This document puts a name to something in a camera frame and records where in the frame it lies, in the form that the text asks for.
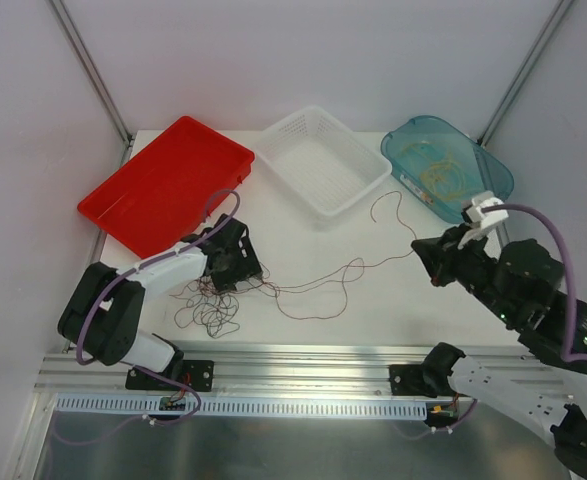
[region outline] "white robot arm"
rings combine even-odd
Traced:
[[[183,352],[139,330],[143,302],[202,276],[211,277],[223,293],[234,290],[237,282],[261,275],[247,226],[222,215],[215,227],[189,235],[130,268],[90,265],[58,322],[58,332],[77,344],[80,364],[123,362],[178,380],[184,371]],[[83,351],[92,359],[85,360]]]
[[[503,205],[487,192],[475,197],[463,212],[465,224],[450,228],[439,238],[416,240],[413,249],[433,285],[457,281],[507,329],[517,331],[518,341],[562,378],[573,402],[517,385],[445,343],[429,353],[418,375],[406,375],[400,383],[430,397],[452,390],[490,405],[553,446],[566,467],[587,479],[587,303],[571,292],[570,264],[566,270],[571,294],[558,291],[565,265],[551,258],[535,240],[509,243],[499,259],[486,255],[485,235],[507,218],[505,208],[543,217],[529,207]],[[553,231],[552,224],[549,227],[550,221],[540,219],[557,241],[559,233]]]

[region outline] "black bracket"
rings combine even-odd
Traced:
[[[213,388],[215,363],[211,360],[183,360],[176,381],[183,382],[196,392],[210,392]],[[139,370],[131,369],[126,376],[127,390],[158,390],[175,392],[177,387],[156,380]]]
[[[438,343],[421,364],[389,365],[389,381],[394,396],[454,396],[448,377],[464,352],[447,343]]]

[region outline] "yellow wire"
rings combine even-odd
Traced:
[[[447,150],[444,159],[432,163],[433,159],[425,155],[418,148],[419,145],[430,145],[430,143],[420,142],[409,144],[402,149],[400,155],[404,156],[409,150],[412,150],[431,163],[426,170],[420,173],[419,178],[424,188],[434,197],[445,203],[449,203],[460,200],[462,197],[468,198],[472,193],[482,191],[479,187],[467,188],[467,175],[459,163],[453,159],[450,151]],[[414,171],[417,170],[415,163],[412,166]]]

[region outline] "teal tray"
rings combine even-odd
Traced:
[[[461,223],[462,204],[485,190],[505,201],[513,175],[441,118],[422,115],[386,134],[380,146],[392,175],[440,218]]]

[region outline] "white plastic basket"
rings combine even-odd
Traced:
[[[354,205],[391,174],[388,160],[315,106],[264,130],[253,150],[304,203],[327,219]]]

